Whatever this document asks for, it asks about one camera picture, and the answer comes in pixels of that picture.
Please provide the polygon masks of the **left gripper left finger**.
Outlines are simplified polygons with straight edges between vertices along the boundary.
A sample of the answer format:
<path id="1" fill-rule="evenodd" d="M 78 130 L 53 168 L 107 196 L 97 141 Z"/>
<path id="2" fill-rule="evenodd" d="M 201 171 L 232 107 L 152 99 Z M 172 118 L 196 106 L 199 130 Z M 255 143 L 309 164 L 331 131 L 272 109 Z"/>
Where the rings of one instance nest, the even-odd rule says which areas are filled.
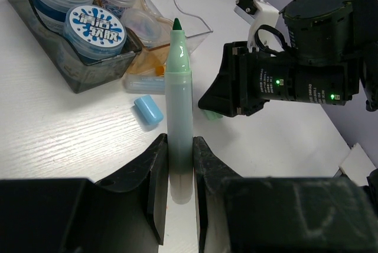
<path id="1" fill-rule="evenodd" d="M 107 177 L 1 180 L 2 252 L 157 252 L 164 242 L 167 136 Z"/>

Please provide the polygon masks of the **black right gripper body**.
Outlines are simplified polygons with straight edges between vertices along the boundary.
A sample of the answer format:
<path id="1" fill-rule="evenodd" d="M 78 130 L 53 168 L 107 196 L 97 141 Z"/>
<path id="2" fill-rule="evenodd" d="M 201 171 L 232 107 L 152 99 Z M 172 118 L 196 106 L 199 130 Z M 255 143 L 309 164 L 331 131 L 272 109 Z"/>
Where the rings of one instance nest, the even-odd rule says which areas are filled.
<path id="1" fill-rule="evenodd" d="M 218 75 L 198 101 L 202 110 L 227 117 L 251 116 L 270 100 L 295 101 L 293 49 L 269 47 L 251 52 L 247 42 L 226 43 Z"/>

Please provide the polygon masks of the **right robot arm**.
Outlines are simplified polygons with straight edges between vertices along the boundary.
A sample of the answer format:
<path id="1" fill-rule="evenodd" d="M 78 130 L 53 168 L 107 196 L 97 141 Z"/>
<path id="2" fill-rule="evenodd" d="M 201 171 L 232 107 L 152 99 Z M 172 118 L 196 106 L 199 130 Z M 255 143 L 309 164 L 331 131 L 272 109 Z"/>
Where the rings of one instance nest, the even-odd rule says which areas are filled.
<path id="1" fill-rule="evenodd" d="M 254 45 L 227 43 L 203 110 L 250 116 L 270 100 L 345 105 L 363 89 L 377 110 L 377 0 L 293 0 L 282 16 L 289 41 L 262 24 Z"/>

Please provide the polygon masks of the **blue highlighter pen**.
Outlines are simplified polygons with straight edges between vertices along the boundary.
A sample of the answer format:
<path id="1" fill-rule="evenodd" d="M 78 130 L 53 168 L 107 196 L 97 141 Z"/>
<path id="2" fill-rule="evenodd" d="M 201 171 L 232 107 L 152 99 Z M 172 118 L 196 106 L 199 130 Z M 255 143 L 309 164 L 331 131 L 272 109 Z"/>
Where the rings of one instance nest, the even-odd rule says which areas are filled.
<path id="1" fill-rule="evenodd" d="M 158 76 L 144 76 L 126 73 L 123 85 L 129 93 L 157 94 L 165 93 L 165 80 Z"/>

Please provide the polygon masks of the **green highlighter pen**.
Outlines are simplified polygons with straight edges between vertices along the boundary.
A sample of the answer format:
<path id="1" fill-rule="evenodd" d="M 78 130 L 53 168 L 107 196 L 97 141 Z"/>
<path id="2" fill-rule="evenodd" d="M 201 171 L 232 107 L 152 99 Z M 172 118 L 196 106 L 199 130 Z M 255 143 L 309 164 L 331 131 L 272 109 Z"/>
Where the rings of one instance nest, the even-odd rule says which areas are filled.
<path id="1" fill-rule="evenodd" d="M 193 193 L 193 75 L 178 18 L 170 32 L 164 80 L 170 191 L 173 201 L 184 205 Z"/>

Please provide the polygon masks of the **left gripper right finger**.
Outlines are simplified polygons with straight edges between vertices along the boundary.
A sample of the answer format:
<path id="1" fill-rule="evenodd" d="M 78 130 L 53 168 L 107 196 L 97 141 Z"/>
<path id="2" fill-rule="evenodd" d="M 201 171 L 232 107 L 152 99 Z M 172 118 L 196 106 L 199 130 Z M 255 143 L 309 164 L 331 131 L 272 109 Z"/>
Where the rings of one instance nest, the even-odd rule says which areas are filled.
<path id="1" fill-rule="evenodd" d="M 376 252 L 377 171 L 349 178 L 242 177 L 193 141 L 200 252 Z"/>

